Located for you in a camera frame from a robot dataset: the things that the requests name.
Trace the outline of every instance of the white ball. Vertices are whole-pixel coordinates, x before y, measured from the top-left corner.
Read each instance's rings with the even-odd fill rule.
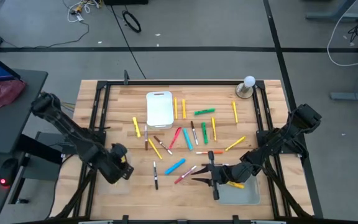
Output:
[[[244,85],[246,87],[252,87],[255,85],[255,78],[253,76],[247,76],[245,79],[244,79]]]

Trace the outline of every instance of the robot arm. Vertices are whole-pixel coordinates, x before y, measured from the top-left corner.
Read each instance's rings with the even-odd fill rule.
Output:
[[[210,164],[198,172],[192,173],[201,174],[211,172],[211,179],[193,178],[194,180],[202,181],[213,188],[213,197],[215,200],[219,199],[219,192],[217,190],[218,184],[225,184],[228,181],[245,182],[251,175],[256,176],[261,169],[264,173],[271,177],[280,189],[282,194],[286,197],[290,205],[294,208],[297,215],[307,217],[301,207],[296,203],[295,199],[281,183],[277,174],[272,168],[269,157],[278,154],[284,144],[293,143],[295,147],[292,149],[295,153],[301,154],[303,157],[308,157],[308,152],[300,143],[294,141],[297,135],[313,132],[321,122],[321,116],[309,105],[304,104],[292,111],[288,115],[287,123],[281,129],[275,128],[269,131],[262,139],[263,145],[257,149],[245,153],[240,158],[240,163],[234,166],[214,166],[214,155],[212,151],[208,152]]]
[[[121,177],[129,179],[134,168],[121,158],[127,149],[122,144],[113,144],[110,151],[104,148],[100,138],[88,128],[79,127],[60,109],[60,100],[53,94],[41,93],[31,104],[35,116],[53,124],[76,147],[79,158],[93,170],[99,170],[110,183]]]

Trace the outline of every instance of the green marker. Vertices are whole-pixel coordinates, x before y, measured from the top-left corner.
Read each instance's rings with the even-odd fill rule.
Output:
[[[207,110],[202,110],[202,111],[195,111],[194,115],[200,115],[200,114],[205,114],[205,113],[212,113],[215,112],[215,108],[211,108],[211,109],[207,109]]]
[[[206,134],[206,124],[205,124],[205,122],[201,123],[201,127],[203,128],[204,143],[208,144],[208,135]]]

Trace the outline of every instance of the concrete floor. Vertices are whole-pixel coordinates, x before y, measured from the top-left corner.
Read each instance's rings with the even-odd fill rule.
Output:
[[[306,21],[308,11],[330,11],[339,1],[270,0],[278,38],[284,48],[325,48],[333,23]],[[67,4],[76,3],[66,0]],[[128,6],[140,21],[142,32],[124,27],[132,47],[274,47],[263,1],[258,0],[151,0],[145,6]],[[122,6],[115,6],[121,12]],[[358,1],[351,12],[358,12]],[[79,42],[59,47],[125,47],[112,13],[91,8],[84,14],[89,34]],[[338,26],[332,47],[349,45],[347,31],[355,23]],[[6,1],[0,9],[0,35],[18,47],[49,45],[79,38],[83,24],[67,22],[61,0]],[[243,78],[282,79],[274,52],[135,52],[147,78]],[[308,103],[323,116],[322,125],[306,136],[311,165],[325,218],[358,220],[358,111],[357,103],[332,101],[330,91],[353,91],[356,67],[338,67],[326,53],[284,53],[293,94],[298,104]],[[338,53],[341,63],[358,62],[358,54]],[[49,73],[44,90],[63,101],[75,102],[83,79],[122,78],[126,69],[132,79],[142,78],[129,52],[11,52],[0,60],[12,68]],[[46,122],[31,117],[24,132],[56,133]],[[28,181],[26,197],[36,203],[26,207],[6,206],[0,223],[44,218],[53,197],[53,182]]]

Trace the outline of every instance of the blue marker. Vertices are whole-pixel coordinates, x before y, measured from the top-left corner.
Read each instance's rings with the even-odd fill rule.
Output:
[[[175,169],[177,169],[178,167],[180,167],[182,164],[184,164],[186,162],[186,159],[181,159],[179,162],[177,162],[175,165],[171,166],[171,168],[167,169],[167,171],[165,171],[165,175],[168,175],[170,173],[172,173],[172,171],[174,171]]]
[[[189,135],[187,134],[186,128],[183,128],[183,134],[185,135],[185,138],[186,138],[187,147],[189,148],[190,151],[193,150],[193,146],[191,145],[191,141],[190,141]]]

